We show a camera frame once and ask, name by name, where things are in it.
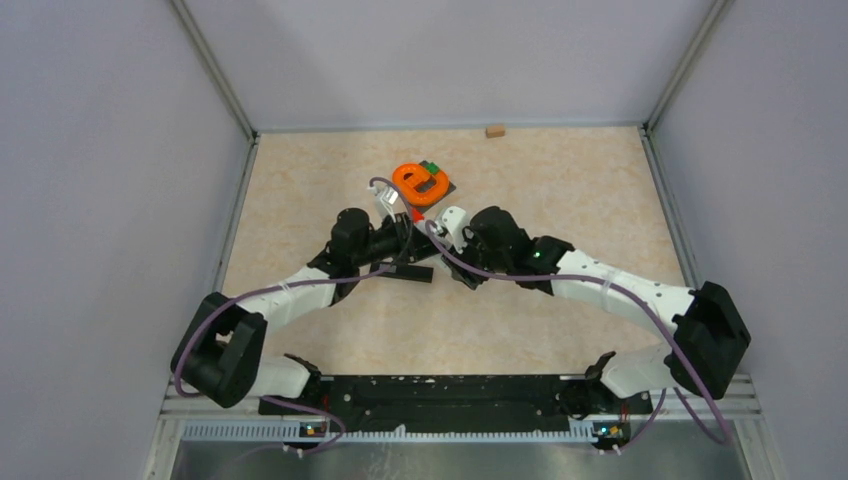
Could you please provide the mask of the black remote control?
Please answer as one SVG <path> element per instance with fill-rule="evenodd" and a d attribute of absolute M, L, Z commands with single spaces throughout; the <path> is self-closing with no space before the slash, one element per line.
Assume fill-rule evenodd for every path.
<path fill-rule="evenodd" d="M 380 274 L 384 278 L 418 283 L 431 283 L 433 276 L 434 269 L 431 267 L 403 264 L 391 265 Z"/>

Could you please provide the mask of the white remote control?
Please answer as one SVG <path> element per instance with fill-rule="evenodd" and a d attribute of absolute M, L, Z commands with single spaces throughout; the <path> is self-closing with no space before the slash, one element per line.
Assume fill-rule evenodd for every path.
<path fill-rule="evenodd" d="M 441 250 L 449 250 L 450 241 L 440 234 L 439 226 L 434 228 L 427 226 L 428 220 L 415 223 L 415 233 L 412 237 L 413 256 L 423 260 L 441 254 Z"/>

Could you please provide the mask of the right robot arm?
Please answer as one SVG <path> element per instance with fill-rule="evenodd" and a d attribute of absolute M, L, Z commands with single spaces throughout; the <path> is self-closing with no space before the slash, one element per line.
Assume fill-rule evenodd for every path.
<path fill-rule="evenodd" d="M 722 399 L 751 343 L 729 292 L 645 279 L 592 258 L 551 236 L 532 238 L 506 210 L 474 216 L 446 208 L 422 231 L 455 279 L 471 289 L 487 280 L 514 282 L 556 298 L 592 304 L 658 338 L 639 350 L 603 355 L 586 374 L 589 404 L 612 412 L 627 397 L 662 388 Z"/>

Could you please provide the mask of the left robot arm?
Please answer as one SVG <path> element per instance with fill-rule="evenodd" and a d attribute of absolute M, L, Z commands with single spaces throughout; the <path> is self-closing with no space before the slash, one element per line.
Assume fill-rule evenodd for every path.
<path fill-rule="evenodd" d="M 373 226 L 364 210 L 345 209 L 324 248 L 288 279 L 237 297 L 204 297 L 170 363 L 178 394 L 223 408 L 249 396 L 275 396 L 297 413 L 314 410 L 321 397 L 316 367 L 293 355 L 263 358 L 266 337 L 346 298 L 364 279 L 364 267 L 377 275 L 435 255 L 424 223 L 412 210 Z"/>

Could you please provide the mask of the small wooden block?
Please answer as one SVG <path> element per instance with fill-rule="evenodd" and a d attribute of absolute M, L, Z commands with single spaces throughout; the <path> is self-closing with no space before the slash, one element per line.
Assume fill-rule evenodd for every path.
<path fill-rule="evenodd" d="M 487 139 L 501 138 L 506 134 L 504 125 L 489 125 L 485 128 L 485 136 Z"/>

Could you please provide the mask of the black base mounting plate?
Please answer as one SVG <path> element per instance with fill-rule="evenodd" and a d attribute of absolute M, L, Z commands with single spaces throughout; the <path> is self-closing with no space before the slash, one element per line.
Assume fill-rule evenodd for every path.
<path fill-rule="evenodd" d="M 559 432 L 592 416 L 647 415 L 638 393 L 620 399 L 598 380 L 569 375 L 337 375 L 311 381 L 296 404 L 338 417 L 356 432 Z"/>

